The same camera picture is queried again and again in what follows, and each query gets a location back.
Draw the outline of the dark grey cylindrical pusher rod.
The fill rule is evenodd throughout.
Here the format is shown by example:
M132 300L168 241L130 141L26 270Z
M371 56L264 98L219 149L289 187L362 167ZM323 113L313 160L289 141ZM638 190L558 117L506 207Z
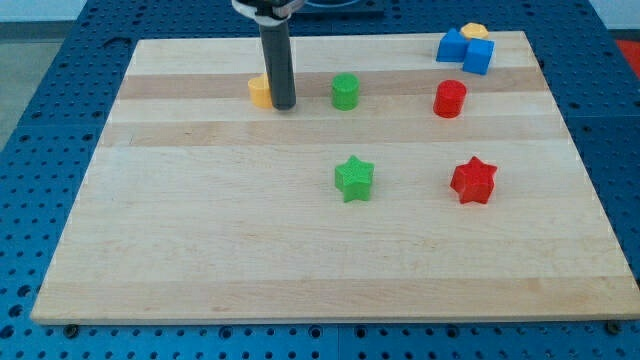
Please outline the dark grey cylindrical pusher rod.
M288 22L261 25L259 30L272 106L279 111L291 110L297 98Z

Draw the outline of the white and grey tool mount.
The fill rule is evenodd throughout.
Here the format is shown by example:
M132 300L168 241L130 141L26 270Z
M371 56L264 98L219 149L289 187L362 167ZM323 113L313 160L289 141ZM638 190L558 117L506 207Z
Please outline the white and grey tool mount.
M304 0L232 0L233 9L261 26L278 26L300 10Z

